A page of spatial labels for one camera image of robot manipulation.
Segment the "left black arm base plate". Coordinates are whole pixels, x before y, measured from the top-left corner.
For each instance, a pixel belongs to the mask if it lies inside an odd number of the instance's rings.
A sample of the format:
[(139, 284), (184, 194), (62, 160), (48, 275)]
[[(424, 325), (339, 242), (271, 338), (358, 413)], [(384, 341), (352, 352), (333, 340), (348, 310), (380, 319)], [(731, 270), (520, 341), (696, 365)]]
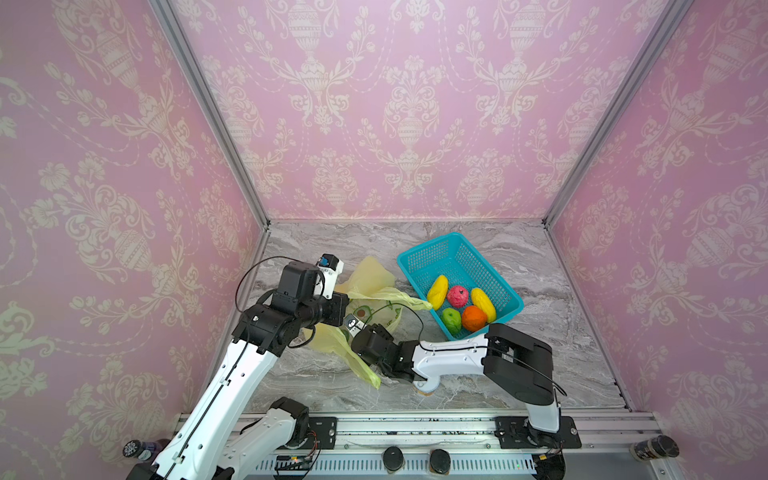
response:
[(308, 416), (296, 423), (293, 448), (333, 450), (336, 445), (338, 418), (335, 416)]

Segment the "yellow mango fruit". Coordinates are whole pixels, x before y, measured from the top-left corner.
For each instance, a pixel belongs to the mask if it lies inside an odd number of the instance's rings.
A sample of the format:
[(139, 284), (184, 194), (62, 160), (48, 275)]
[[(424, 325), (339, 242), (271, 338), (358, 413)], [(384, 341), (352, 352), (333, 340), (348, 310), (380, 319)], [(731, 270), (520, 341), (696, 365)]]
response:
[(445, 275), (439, 275), (429, 289), (426, 300), (435, 311), (439, 311), (445, 302), (450, 284)]

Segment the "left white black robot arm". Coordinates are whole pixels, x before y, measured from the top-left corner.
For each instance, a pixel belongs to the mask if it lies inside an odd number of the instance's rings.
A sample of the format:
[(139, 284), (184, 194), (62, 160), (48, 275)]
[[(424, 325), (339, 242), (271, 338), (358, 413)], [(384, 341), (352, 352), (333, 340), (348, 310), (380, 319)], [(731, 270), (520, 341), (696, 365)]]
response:
[(344, 264), (323, 255), (315, 264), (292, 260), (276, 288), (245, 309), (217, 376), (158, 456), (131, 479), (244, 479), (281, 447), (313, 449), (309, 410), (282, 397), (238, 436), (232, 431), (255, 390), (303, 330), (342, 324), (349, 298), (335, 292)]

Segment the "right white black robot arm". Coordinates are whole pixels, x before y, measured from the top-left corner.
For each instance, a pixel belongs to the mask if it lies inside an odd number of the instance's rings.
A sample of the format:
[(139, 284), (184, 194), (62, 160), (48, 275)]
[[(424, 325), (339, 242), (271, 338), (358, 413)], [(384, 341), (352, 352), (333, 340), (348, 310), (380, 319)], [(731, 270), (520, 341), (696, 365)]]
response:
[(553, 379), (549, 344), (505, 324), (493, 323), (483, 336), (451, 342), (396, 342), (380, 324), (352, 336), (352, 351), (386, 377), (431, 394), (445, 376), (482, 375), (525, 405), (527, 442), (560, 449), (561, 410), (557, 394), (565, 390)]

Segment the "orange fruit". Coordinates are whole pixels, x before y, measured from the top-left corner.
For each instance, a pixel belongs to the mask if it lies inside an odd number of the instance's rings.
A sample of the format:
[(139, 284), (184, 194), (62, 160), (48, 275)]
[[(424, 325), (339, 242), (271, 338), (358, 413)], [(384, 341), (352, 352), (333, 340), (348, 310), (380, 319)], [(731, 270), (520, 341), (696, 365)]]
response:
[(467, 306), (461, 314), (462, 328), (468, 332), (477, 332), (488, 323), (487, 314), (475, 305)]

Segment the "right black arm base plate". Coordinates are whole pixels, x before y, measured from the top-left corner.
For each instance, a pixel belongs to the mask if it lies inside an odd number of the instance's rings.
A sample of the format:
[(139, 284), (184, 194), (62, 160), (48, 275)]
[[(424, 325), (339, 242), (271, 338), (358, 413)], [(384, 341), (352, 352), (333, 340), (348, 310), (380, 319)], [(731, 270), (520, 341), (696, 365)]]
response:
[(498, 416), (494, 418), (494, 435), (502, 449), (580, 449), (579, 437), (574, 419), (561, 416), (559, 430), (549, 433), (535, 430), (528, 419), (522, 416)]

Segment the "yellow plastic bag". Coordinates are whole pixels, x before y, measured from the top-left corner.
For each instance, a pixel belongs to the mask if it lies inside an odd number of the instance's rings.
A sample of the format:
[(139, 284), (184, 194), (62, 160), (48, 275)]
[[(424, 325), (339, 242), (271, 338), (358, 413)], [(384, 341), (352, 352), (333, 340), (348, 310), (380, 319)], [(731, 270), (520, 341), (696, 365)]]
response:
[[(426, 300), (397, 289), (395, 276), (373, 256), (365, 257), (347, 281), (335, 286), (334, 292), (349, 297), (347, 314), (353, 314), (366, 324), (381, 324), (389, 333), (398, 328), (407, 307), (414, 312), (432, 309)], [(309, 347), (338, 356), (358, 378), (380, 388), (381, 378), (352, 351), (351, 335), (342, 327), (319, 324)]]

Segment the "green apple fruit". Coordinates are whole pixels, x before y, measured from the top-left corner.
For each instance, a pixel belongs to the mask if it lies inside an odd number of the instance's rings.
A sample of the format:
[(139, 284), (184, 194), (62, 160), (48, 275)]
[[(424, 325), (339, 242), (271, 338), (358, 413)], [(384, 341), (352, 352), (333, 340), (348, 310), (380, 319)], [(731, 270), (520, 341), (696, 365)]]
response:
[(448, 307), (441, 313), (441, 320), (447, 331), (457, 337), (462, 330), (462, 317), (459, 310)]

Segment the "pink red fruit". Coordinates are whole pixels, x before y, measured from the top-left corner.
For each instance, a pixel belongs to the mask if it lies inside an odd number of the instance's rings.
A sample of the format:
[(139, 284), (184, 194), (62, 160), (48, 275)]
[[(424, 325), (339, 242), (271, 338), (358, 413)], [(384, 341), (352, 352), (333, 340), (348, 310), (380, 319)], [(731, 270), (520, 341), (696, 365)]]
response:
[(470, 292), (463, 286), (455, 285), (448, 290), (446, 300), (452, 308), (459, 310), (469, 304)]

